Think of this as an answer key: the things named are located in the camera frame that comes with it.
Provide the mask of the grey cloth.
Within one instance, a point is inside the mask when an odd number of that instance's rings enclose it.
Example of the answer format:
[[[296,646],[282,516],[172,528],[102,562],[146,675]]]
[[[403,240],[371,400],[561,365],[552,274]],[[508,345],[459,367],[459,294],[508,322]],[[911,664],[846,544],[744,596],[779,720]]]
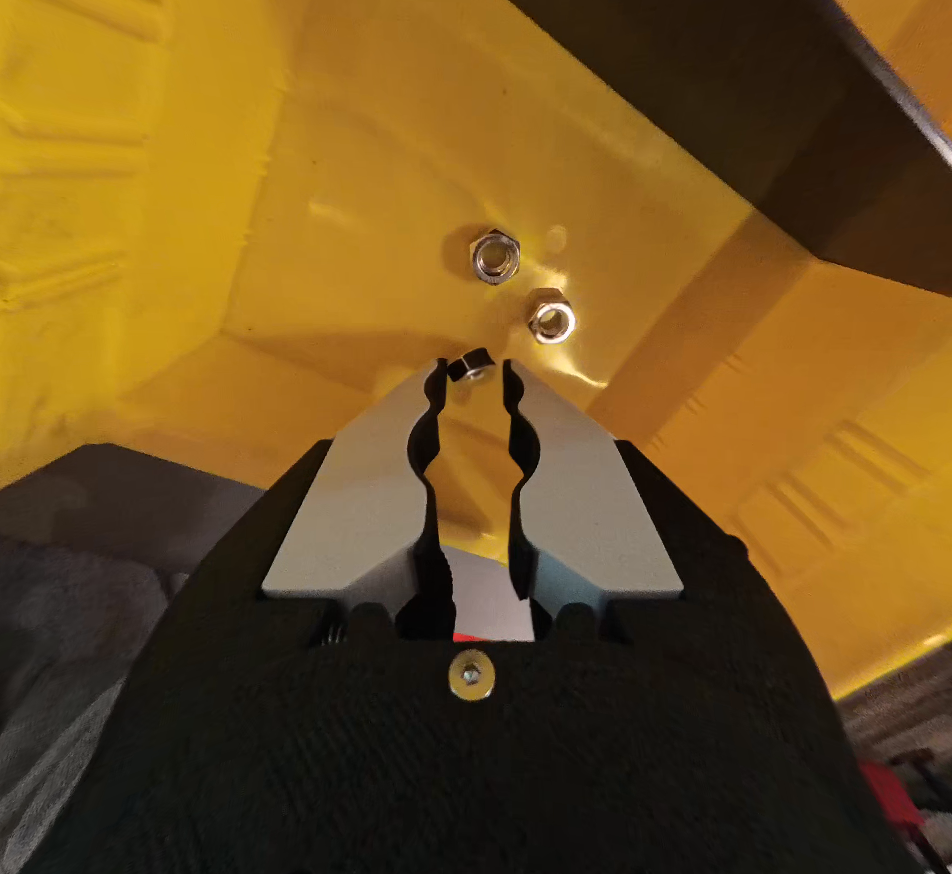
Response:
[[[188,574],[2,538],[1,870],[64,809]]]

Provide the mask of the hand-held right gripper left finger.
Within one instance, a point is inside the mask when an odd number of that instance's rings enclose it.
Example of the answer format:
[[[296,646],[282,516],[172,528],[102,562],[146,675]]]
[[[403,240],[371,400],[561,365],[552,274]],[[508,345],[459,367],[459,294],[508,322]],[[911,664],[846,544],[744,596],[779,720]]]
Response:
[[[331,440],[262,583],[275,599],[383,606],[409,638],[451,638],[453,583],[426,472],[441,445],[447,360],[388,391]]]

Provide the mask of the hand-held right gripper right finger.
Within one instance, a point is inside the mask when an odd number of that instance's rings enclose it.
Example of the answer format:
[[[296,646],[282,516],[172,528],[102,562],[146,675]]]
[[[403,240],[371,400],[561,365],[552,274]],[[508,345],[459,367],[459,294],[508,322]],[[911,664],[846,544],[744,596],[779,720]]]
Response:
[[[596,617],[617,601],[679,598],[684,583],[614,437],[529,368],[503,365],[514,588],[550,618],[566,606]]]

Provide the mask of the silver hex nut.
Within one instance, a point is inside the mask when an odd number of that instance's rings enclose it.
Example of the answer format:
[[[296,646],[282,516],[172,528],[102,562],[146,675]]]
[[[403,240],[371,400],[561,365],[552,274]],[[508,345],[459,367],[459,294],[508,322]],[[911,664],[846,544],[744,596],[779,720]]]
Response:
[[[504,230],[492,227],[470,242],[470,264],[475,277],[486,285],[509,282],[519,271],[521,244]]]
[[[459,382],[478,380],[495,366],[494,358],[485,347],[476,347],[447,363],[448,380]]]
[[[577,329],[575,310],[556,287],[538,287],[529,296],[526,324],[538,344],[564,344]]]

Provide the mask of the yellow plastic bin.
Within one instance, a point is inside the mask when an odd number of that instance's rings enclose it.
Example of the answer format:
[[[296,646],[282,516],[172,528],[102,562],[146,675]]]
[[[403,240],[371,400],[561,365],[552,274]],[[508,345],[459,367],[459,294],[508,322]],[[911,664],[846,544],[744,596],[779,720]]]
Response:
[[[88,445],[268,487],[480,345],[740,536],[834,696],[950,644],[950,0],[2,0],[6,533],[86,529]]]

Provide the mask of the red object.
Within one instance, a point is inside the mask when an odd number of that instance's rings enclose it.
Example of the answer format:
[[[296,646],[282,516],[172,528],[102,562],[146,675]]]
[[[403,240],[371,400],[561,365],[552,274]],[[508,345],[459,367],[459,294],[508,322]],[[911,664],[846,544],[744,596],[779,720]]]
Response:
[[[906,841],[922,834],[924,819],[903,782],[891,767],[861,759],[859,767],[888,823]]]

